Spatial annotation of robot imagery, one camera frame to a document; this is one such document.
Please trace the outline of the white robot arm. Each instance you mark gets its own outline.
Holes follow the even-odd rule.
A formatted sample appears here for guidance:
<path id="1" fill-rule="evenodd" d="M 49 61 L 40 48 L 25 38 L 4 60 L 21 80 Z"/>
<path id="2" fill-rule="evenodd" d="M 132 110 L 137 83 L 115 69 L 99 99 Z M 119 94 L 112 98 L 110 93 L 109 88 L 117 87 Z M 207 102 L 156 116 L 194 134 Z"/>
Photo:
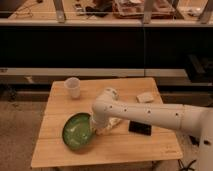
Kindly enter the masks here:
<path id="1" fill-rule="evenodd" d="M 114 88 L 105 88 L 92 104 L 91 127 L 102 129 L 109 118 L 121 118 L 196 137 L 199 153 L 196 171 L 213 171 L 213 108 L 184 104 L 128 103 L 118 100 Z"/>

